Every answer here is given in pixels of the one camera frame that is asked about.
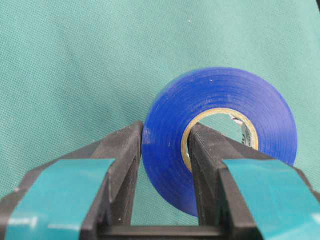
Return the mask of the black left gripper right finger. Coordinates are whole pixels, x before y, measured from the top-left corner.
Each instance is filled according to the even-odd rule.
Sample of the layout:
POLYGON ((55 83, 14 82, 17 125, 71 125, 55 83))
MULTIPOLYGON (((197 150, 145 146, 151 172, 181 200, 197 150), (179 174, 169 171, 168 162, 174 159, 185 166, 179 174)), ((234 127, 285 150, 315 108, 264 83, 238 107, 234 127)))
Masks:
POLYGON ((317 240, 320 194, 302 170, 203 124, 188 147, 199 224, 228 240, 317 240))

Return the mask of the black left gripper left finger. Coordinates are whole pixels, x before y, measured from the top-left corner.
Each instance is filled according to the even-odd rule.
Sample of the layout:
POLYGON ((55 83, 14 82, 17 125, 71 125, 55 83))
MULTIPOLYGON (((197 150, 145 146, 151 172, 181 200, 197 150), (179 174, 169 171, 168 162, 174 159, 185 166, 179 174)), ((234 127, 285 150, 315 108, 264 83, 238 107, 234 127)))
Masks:
POLYGON ((30 170, 0 201, 3 240, 96 240, 104 226, 129 225, 143 123, 30 170))

